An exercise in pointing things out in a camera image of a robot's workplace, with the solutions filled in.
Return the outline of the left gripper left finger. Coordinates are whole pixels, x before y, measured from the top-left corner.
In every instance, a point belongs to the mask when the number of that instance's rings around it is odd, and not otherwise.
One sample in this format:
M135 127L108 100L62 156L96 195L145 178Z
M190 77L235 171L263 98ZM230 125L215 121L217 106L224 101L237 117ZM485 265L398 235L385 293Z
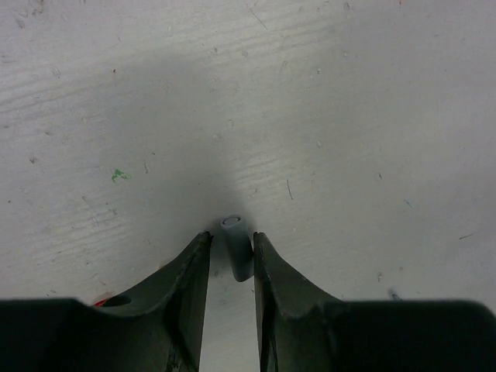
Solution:
M1 302L3 371L197 371L212 236L99 305L74 298Z

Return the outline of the red pen cap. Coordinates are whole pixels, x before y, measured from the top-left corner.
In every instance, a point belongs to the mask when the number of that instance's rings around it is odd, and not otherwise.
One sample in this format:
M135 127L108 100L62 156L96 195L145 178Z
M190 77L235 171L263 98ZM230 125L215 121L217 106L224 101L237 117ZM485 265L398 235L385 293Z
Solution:
M102 300L100 300L100 301L95 302L95 303L94 303L94 306L95 306L95 307L102 307L102 306L103 306L103 305L104 305L107 301L108 301L108 299L107 299L107 298L102 299Z

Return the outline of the grey pen cap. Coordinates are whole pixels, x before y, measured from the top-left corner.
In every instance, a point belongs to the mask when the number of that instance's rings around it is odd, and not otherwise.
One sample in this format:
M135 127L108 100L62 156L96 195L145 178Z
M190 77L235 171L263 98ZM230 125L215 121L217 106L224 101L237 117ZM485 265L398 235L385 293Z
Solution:
M238 282L247 281L253 276L254 253L250 231L239 215L223 219L221 228L233 276Z

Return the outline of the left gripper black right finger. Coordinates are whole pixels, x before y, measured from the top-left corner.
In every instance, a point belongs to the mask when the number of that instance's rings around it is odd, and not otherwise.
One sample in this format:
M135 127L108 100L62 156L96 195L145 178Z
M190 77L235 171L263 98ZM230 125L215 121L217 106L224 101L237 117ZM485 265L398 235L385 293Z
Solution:
M495 317L475 301L342 301L253 237L262 371L493 371Z

